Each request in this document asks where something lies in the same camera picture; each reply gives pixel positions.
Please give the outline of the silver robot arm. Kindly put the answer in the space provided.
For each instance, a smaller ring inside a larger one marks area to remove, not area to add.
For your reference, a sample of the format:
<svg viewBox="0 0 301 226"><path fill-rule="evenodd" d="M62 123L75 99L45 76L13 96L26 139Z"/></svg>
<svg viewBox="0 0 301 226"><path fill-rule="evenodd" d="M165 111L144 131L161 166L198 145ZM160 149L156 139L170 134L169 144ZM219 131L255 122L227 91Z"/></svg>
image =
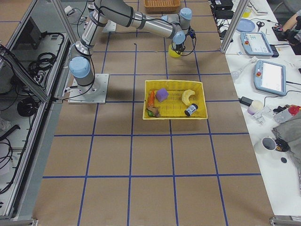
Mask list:
<svg viewBox="0 0 301 226"><path fill-rule="evenodd" d="M89 21L81 38L70 48L69 70L77 83L77 94L69 96L68 101L98 102L97 98L103 91L95 73L92 53L96 38L108 21L171 39L172 50L178 55L185 50L184 42L187 37L195 38L190 25L190 8L182 8L178 14L154 18L135 11L122 0L95 0L93 3L94 10L89 14Z"/></svg>

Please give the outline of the person forearm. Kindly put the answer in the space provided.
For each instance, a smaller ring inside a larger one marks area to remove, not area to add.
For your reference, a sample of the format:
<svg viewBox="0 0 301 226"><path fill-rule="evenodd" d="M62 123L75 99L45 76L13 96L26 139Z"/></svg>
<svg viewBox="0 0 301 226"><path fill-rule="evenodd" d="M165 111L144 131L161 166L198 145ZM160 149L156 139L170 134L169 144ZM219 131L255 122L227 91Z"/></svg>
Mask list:
<svg viewBox="0 0 301 226"><path fill-rule="evenodd" d="M287 20L287 22L283 25L284 32L293 29L296 26L298 16L298 14L294 14L290 19Z"/></svg>

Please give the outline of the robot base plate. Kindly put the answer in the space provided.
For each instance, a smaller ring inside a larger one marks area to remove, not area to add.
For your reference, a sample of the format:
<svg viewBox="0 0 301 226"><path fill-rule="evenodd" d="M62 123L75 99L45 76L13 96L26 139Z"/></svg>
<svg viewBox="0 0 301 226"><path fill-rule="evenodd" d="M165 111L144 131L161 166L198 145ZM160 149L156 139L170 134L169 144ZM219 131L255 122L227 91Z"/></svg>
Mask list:
<svg viewBox="0 0 301 226"><path fill-rule="evenodd" d="M95 75L95 82L87 93L82 95L82 93L89 89L89 86L86 89L83 89L81 86L79 86L79 88L76 87L71 89L70 98L68 98L67 101L71 104L105 104L108 83L108 73L97 73Z"/></svg>

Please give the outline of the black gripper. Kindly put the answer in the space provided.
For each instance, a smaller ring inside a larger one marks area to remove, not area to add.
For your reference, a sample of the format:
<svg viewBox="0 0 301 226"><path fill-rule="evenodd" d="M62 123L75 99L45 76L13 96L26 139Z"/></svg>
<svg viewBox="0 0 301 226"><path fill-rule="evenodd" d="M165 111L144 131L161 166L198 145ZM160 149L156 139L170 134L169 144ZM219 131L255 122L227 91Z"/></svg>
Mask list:
<svg viewBox="0 0 301 226"><path fill-rule="evenodd" d="M185 50L185 46L184 44L175 44L175 43L172 43L172 50L178 54L178 55L181 55L182 52Z"/></svg>

